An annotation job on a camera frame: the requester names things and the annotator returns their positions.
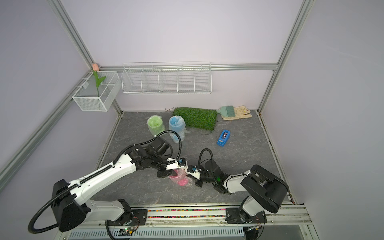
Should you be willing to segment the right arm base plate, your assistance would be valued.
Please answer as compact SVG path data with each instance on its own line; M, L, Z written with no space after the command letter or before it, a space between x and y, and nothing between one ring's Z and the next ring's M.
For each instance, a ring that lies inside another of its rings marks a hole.
M264 211L252 217L240 208L226 208L225 217L228 224L265 224L267 222Z

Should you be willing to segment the pink plastic wine glass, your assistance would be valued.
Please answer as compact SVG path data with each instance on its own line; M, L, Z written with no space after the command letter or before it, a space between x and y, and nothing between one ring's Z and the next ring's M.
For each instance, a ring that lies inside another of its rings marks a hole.
M187 174L183 170L173 170L169 178L179 186L187 186L190 184L190 178L187 177Z

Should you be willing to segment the white mesh corner basket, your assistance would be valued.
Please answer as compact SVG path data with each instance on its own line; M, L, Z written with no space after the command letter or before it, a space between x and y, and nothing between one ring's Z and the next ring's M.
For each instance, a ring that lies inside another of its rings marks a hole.
M121 88L117 72L93 71L72 98L83 112L107 112Z

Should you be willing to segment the artificial tulip flower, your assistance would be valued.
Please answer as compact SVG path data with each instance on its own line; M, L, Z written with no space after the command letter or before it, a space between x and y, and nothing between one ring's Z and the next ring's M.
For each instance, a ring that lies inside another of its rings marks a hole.
M103 81L106 79L106 76L99 77L98 72L100 71L100 68L96 63L92 64L92 70L93 70L93 75L96 81L97 94L99 97L100 96L99 87L101 83L103 83Z

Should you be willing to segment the white vent grille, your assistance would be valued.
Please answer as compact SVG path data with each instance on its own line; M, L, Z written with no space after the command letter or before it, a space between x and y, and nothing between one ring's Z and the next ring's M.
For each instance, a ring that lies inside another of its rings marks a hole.
M130 233L127 228L110 228L110 233L103 229L73 230L69 240L109 240L113 236L116 240L133 239L196 239L219 237L244 237L242 227L201 227L201 228L139 228Z

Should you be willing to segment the aluminium front rail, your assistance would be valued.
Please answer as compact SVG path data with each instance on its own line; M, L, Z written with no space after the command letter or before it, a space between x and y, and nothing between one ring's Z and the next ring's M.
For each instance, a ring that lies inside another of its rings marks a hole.
M133 209L148 210L146 224L143 227L173 227L173 226L255 226L267 225L311 225L313 222L303 205L283 205L276 214L265 211L265 224L228 224L225 221L226 208L238 208L236 205L187 205L139 207L125 206L115 201L112 203L92 201L91 211L83 221L64 220L59 229L62 232L82 226L102 226L106 220L117 220L124 211Z

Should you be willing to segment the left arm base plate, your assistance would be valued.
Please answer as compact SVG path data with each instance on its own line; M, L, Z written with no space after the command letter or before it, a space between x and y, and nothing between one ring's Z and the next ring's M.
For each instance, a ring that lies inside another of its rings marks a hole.
M146 224L148 210L126 210L117 220L106 220L105 226L144 226Z

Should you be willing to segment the green artificial grass mat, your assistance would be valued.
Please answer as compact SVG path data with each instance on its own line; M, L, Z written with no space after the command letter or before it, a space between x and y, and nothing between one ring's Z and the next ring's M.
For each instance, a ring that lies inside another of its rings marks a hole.
M178 107L173 111L173 115L182 117L187 127L213 131L218 113L216 110Z

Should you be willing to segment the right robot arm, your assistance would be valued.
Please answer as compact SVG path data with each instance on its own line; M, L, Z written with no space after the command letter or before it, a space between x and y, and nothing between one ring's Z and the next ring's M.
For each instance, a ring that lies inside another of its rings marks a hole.
M213 153L205 148L201 151L196 166L186 170L194 178L195 185L202 187L203 183L211 183L220 194L235 194L247 192L249 195L238 208L227 208L228 224L246 224L257 221L265 223L263 217L258 217L265 211L276 214L289 192L288 184L267 171L260 165L254 165L249 171L237 175L224 173L214 161Z

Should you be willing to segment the beige work glove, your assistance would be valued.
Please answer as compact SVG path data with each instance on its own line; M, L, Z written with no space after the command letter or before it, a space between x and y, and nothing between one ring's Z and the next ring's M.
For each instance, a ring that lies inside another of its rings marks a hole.
M245 106L225 106L218 109L217 113L220 114L222 119L225 121L247 119L252 117L251 111L248 110Z

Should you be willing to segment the bubble wrap sheet stack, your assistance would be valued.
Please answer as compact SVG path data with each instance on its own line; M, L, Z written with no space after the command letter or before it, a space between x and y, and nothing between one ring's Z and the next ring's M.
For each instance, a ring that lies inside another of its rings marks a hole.
M174 169L168 178L175 184L182 187L188 186L194 181L193 176L190 175L187 169Z

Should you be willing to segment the blue tape dispenser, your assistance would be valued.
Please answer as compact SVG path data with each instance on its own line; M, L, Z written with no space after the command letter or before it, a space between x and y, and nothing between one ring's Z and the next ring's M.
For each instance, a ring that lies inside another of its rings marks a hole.
M220 137L218 138L217 145L220 147L223 147L226 145L227 141L229 140L231 135L231 132L228 130L223 130Z

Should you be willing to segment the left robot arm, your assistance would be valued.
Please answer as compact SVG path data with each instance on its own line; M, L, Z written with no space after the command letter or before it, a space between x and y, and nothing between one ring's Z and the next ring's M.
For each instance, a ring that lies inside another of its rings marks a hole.
M52 198L32 217L28 225L31 234L40 234L58 228L61 232L73 230L84 222L105 221L124 226L140 224L130 205L124 199L113 202L92 202L91 198L115 181L136 171L153 168L159 178L172 175L170 165L182 163L182 144L176 157L167 154L172 146L161 134L153 139L125 147L104 167L77 180L60 180L54 184Z

